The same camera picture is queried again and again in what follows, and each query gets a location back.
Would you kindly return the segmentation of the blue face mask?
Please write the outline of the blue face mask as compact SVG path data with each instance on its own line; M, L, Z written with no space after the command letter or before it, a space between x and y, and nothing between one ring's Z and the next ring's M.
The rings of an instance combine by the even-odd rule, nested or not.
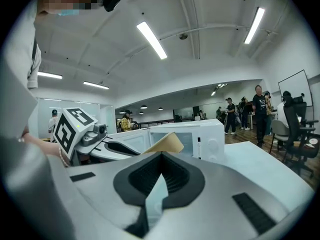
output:
M79 13L80 13L79 9L63 9L58 13L58 15L59 16L76 16L76 15L79 15Z

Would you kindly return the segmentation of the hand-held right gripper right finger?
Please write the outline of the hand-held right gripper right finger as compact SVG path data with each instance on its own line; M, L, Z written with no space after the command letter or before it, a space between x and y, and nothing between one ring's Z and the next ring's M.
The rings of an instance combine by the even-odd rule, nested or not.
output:
M164 209L148 240L278 240L288 231L286 207L241 173L201 159L167 157L199 169L204 187L190 204Z

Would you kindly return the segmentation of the round black white cushion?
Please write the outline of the round black white cushion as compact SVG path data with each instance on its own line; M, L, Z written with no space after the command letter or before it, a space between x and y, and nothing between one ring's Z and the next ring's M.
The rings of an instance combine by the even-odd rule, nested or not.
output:
M304 147L307 149L318 149L320 146L320 141L318 138L310 137L306 138L304 142Z

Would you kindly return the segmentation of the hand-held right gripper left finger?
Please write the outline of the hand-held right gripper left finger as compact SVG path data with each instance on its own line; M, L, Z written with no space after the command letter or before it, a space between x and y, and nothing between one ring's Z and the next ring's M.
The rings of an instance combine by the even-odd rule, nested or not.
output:
M57 228L55 240L162 240L158 223L144 237L134 232L145 222L142 207L127 204L114 188L118 172L153 159L154 153L107 163L65 168L50 155Z

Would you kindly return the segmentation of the light blue tablecloth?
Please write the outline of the light blue tablecloth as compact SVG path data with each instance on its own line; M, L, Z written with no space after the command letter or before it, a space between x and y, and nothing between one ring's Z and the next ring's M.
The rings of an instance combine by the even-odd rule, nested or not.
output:
M194 158L179 153L170 154ZM206 162L227 166L241 173L274 195L295 219L302 215L314 196L313 189L303 179L251 142L227 144L220 160Z

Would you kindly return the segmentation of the long ceiling light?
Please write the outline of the long ceiling light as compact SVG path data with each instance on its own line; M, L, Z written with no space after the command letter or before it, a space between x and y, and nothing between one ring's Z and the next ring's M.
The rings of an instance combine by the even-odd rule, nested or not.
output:
M255 33L256 33L256 31L262 21L264 14L265 14L265 9L258 7L256 10L256 13L255 13L255 16L253 18L252 24L249 28L248 34L245 37L245 40L244 40L245 45L250 44L250 42L252 41L252 39L255 36Z
M48 73L48 72L42 72L42 71L39 71L37 73L37 75L39 77L47 77L47 78L53 78L53 79L59 79L61 80L63 78L62 75L59 75L59 74L53 74L53 73Z
M104 86L104 85L101 85L101 84L96 84L96 83L92 83L92 82L88 82L88 81L84 81L83 84L86 85L86 86L91 86L91 87L99 88L99 89L103 89L103 90L109 90L110 89L108 86Z
M154 51L157 53L159 58L161 60L166 59L168 56L167 56L165 50L163 49L162 45L160 44L159 40L157 39L157 37L155 36L153 31L149 27L149 25L145 21L143 21L140 24L138 24L136 27L141 32L141 34L144 36L144 38L149 42L149 44L154 49Z

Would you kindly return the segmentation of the person's white shirt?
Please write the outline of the person's white shirt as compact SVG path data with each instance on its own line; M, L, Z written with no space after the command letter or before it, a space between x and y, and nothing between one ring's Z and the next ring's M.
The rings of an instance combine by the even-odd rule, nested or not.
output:
M38 87L38 72L42 62L34 25L37 2L38 0L31 0L21 12L5 41L2 52L8 68L28 89Z

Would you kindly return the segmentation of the black mesh office chair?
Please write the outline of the black mesh office chair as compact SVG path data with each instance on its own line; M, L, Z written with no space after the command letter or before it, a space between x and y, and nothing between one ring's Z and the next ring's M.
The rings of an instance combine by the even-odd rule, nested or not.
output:
M312 136L311 132L315 131L314 127L302 126L298 115L296 113L296 108L294 101L291 97L285 96L284 101L284 114L287 119L289 128L289 138L285 142L285 154L296 157L296 159L287 159L285 156L283 158L283 163L289 165L289 168L296 172L298 176L301 175L301 170L310 172L310 178L314 177L314 170L306 165L309 159L314 159L317 157L320 151L320 146L318 149L315 148L305 148L305 140L307 138L320 138Z

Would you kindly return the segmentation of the person's left forearm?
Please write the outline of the person's left forearm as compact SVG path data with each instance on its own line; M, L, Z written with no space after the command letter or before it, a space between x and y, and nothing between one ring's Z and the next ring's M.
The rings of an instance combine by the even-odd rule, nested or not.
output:
M39 138L32 136L29 132L22 134L24 142L34 144L41 149L45 155L52 155L58 157L65 167L69 167L69 163L64 158L61 148L55 142L46 142Z

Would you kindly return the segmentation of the black metal railing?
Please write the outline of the black metal railing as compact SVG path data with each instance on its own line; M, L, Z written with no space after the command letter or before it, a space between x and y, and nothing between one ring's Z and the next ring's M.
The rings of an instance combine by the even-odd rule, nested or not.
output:
M183 118L180 120L175 119L166 119L166 120L156 120L156 121L148 121L148 122L140 122L138 123L139 129L146 129L154 126L165 125L165 124L173 124L173 123L184 123L184 122L192 122L192 118Z

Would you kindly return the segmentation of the grey chair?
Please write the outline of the grey chair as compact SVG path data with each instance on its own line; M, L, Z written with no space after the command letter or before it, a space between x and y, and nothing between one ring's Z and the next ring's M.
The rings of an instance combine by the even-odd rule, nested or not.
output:
M271 140L269 153L271 153L272 151L272 147L275 140L277 140L277 151L279 151L279 148L280 148L279 142L281 142L282 144L287 142L290 135L289 128L285 126L285 124L281 120L274 119L271 122L270 126L272 131L272 140Z

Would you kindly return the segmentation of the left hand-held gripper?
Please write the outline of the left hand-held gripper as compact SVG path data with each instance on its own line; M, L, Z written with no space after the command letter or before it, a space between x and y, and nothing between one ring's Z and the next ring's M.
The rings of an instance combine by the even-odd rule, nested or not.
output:
M104 161L119 161L141 154L133 147L116 140L105 141L102 147L94 148L100 141L100 125L97 119L80 107L62 109L53 136L62 154L73 166L80 166L80 155L88 155L92 150L92 157Z

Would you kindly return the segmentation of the black-framed whiteboard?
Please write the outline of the black-framed whiteboard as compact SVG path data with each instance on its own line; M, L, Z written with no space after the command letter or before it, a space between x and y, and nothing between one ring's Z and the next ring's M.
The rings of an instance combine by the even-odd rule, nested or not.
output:
M302 97L308 107L313 106L311 89L305 70L278 82L278 86L282 96L284 91L288 91L293 98Z

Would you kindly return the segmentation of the white microwave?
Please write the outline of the white microwave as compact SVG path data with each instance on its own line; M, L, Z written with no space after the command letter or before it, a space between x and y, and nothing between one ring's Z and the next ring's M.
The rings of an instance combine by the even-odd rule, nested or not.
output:
M168 133L177 135L183 144L180 153L186 157L209 161L224 156L225 130L217 119L162 124L111 134L107 139L124 143L134 151L143 153Z

